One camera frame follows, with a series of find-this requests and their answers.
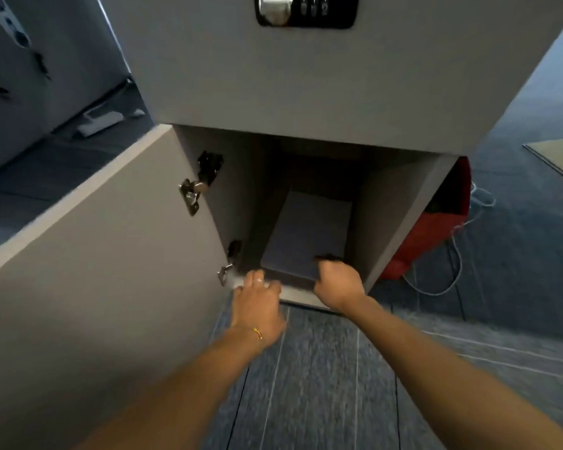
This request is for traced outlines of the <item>red bag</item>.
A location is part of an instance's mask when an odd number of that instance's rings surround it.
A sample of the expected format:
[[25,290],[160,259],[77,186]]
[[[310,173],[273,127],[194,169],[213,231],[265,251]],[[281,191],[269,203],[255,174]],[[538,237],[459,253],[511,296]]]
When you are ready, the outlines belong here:
[[416,259],[449,240],[453,231],[465,222],[469,214],[471,184],[469,159],[459,157],[379,280],[400,279]]

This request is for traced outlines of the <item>person's left forearm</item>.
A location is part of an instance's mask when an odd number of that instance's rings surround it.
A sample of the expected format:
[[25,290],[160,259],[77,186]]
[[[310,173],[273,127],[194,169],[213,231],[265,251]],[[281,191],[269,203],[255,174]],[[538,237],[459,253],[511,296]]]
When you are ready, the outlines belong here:
[[256,336],[230,327],[75,450],[199,450],[232,385],[264,349]]

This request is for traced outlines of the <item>person's left hand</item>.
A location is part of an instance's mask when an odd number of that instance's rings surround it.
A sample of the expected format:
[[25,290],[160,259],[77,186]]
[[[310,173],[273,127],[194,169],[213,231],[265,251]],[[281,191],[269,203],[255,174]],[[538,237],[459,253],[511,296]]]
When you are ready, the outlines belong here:
[[286,319],[280,310],[280,297],[257,297],[244,292],[242,285],[233,290],[231,328],[248,331],[263,348],[272,346],[284,333]]

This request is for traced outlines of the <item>grey locker cabinet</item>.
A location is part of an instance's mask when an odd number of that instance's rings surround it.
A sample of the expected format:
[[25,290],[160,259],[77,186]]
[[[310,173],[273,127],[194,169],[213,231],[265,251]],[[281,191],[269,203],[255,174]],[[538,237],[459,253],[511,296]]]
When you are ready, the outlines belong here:
[[[230,145],[202,195],[221,241],[242,241],[226,287],[262,268],[299,191],[353,204],[342,259],[369,291],[563,30],[563,0],[359,0],[345,30],[261,26],[253,0],[102,3],[158,127]],[[323,307],[272,272],[283,300]]]

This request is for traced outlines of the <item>black combination lock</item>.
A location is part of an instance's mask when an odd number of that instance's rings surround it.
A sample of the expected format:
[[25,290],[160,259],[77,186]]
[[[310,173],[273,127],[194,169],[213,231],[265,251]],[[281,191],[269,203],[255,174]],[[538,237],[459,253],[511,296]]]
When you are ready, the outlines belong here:
[[359,0],[253,0],[261,26],[338,29],[353,27]]

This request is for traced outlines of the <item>white flat object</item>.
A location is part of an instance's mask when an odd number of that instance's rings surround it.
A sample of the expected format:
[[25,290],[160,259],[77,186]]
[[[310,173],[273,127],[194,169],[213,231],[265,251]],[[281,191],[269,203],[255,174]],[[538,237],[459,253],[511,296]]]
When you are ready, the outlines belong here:
[[73,138],[88,138],[123,122],[125,116],[116,110],[94,114],[87,110],[82,113],[82,122],[75,128]]

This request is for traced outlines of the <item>person's right hand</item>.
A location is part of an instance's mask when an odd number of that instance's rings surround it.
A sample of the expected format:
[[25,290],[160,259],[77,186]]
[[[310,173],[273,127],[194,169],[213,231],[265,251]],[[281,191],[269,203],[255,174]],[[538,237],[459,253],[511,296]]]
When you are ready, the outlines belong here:
[[366,296],[361,278],[319,277],[315,282],[314,294],[331,310],[344,313],[354,303]]

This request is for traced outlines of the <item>grey laptop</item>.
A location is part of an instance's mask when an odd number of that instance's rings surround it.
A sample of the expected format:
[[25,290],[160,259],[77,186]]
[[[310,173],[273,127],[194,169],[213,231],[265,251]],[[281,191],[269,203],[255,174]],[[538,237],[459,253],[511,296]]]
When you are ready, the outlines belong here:
[[353,204],[289,191],[261,258],[261,267],[318,279],[317,259],[343,258]]

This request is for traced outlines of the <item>grey open locker door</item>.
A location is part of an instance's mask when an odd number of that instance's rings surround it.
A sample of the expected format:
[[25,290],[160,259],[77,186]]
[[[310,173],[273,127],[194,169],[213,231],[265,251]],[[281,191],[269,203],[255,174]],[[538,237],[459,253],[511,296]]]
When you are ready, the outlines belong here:
[[69,450],[194,356],[229,296],[211,129],[160,125],[0,247],[0,450]]

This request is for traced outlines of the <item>person's right forearm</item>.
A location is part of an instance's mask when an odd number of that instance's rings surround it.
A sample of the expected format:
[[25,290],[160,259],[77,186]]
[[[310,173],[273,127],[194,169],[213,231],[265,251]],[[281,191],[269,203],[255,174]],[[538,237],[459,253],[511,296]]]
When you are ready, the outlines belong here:
[[563,450],[563,428],[367,295],[328,306],[367,336],[448,450]]

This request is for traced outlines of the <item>grey background cabinet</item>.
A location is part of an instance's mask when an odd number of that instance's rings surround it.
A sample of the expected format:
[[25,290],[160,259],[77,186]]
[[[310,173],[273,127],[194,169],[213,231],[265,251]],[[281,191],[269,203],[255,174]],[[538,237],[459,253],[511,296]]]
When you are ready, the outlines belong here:
[[0,167],[128,74],[99,0],[0,0]]

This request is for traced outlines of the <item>large metal door hinge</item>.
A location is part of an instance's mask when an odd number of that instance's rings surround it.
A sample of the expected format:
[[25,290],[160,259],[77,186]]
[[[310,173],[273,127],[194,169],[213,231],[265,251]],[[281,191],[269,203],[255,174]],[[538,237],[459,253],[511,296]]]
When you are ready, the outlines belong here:
[[199,210],[199,199],[206,193],[218,175],[223,163],[223,155],[203,151],[198,157],[199,171],[197,180],[185,179],[178,187],[180,195],[187,207],[188,213],[194,217]]

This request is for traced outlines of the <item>small metal door hinge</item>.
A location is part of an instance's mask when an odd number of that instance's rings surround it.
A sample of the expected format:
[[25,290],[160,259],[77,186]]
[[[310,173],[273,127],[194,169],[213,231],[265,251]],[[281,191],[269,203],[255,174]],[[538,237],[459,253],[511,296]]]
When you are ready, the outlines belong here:
[[226,286],[227,274],[229,273],[230,270],[234,268],[235,263],[237,262],[238,257],[240,255],[241,249],[242,249],[241,240],[235,239],[229,243],[226,252],[226,263],[220,268],[220,270],[217,273],[217,277],[221,286],[223,287]]

